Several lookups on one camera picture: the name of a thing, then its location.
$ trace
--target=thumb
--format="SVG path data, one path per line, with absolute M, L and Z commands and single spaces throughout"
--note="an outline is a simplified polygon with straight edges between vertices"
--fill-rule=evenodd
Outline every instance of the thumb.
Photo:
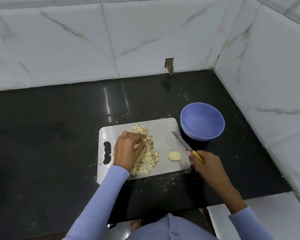
M 142 150 L 145 148 L 146 143 L 147 142 L 145 142 L 145 141 L 140 142 L 139 146 L 134 150 L 138 156 L 141 154 Z
M 199 158 L 191 151 L 187 151 L 187 155 L 190 159 L 190 163 L 191 165 L 194 166 L 202 166 L 204 165 L 202 162 L 199 161 Z

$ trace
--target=light blue sleeve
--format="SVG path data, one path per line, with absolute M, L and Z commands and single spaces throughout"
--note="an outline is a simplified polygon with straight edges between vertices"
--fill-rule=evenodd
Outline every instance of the light blue sleeve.
M 64 240 L 101 239 L 119 191 L 129 175 L 124 168 L 112 165 Z
M 229 219 L 241 240 L 274 240 L 250 207 L 230 215 Z

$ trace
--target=bowl rim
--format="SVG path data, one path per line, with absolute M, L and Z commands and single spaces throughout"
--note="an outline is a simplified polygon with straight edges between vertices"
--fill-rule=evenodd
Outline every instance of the bowl rim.
M 185 108 L 187 108 L 188 106 L 190 106 L 190 105 L 192 105 L 192 104 L 205 104 L 205 105 L 208 105 L 208 106 L 214 108 L 214 109 L 221 115 L 221 118 L 222 118 L 222 120 L 223 120 L 223 128 L 222 128 L 221 132 L 220 132 L 218 135 L 216 135 L 215 137 L 204 138 L 204 137 L 200 137 L 200 136 L 197 136 L 197 135 L 191 133 L 191 132 L 185 127 L 184 123 L 182 123 L 182 112 L 183 112 L 183 110 L 184 110 Z M 222 113 L 220 113 L 220 111 L 217 110 L 214 106 L 212 106 L 212 105 L 210 105 L 210 104 L 202 103 L 202 102 L 195 102 L 195 103 L 191 103 L 191 104 L 186 105 L 186 106 L 181 110 L 181 113 L 180 113 L 180 124 L 183 125 L 183 127 L 185 128 L 185 130 L 186 130 L 188 133 L 190 133 L 191 135 L 193 135 L 193 136 L 195 136 L 195 137 L 197 137 L 197 138 L 204 139 L 204 140 L 211 140 L 211 139 L 214 139 L 214 138 L 220 136 L 220 135 L 223 133 L 223 131 L 224 131 L 224 129 L 225 129 L 225 126 L 226 126 L 225 119 L 224 119 Z

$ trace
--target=person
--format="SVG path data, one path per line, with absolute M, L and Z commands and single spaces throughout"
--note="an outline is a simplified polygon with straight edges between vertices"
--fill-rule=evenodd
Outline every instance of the person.
M 118 137 L 114 147 L 113 165 L 110 166 L 98 190 L 66 234 L 65 240 L 101 240 L 118 193 L 146 145 L 143 138 L 144 135 L 127 131 Z M 138 141 L 139 147 L 133 149 Z M 195 154 L 187 151 L 191 165 L 223 199 L 231 213 L 229 218 L 241 240 L 273 240 L 231 184 L 220 158 L 210 152 L 200 150 L 196 152 L 205 163 L 201 163 Z M 136 224 L 131 229 L 132 233 L 127 240 L 217 239 L 192 222 L 170 213 L 159 221 L 145 226 L 140 226 L 140 222 L 135 221 Z

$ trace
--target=plastic bowl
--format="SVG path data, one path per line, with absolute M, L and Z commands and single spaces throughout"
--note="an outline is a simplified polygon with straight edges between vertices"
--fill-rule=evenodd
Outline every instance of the plastic bowl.
M 196 141 L 208 141 L 221 135 L 225 128 L 222 114 L 205 103 L 192 103 L 183 108 L 180 115 L 181 128 Z

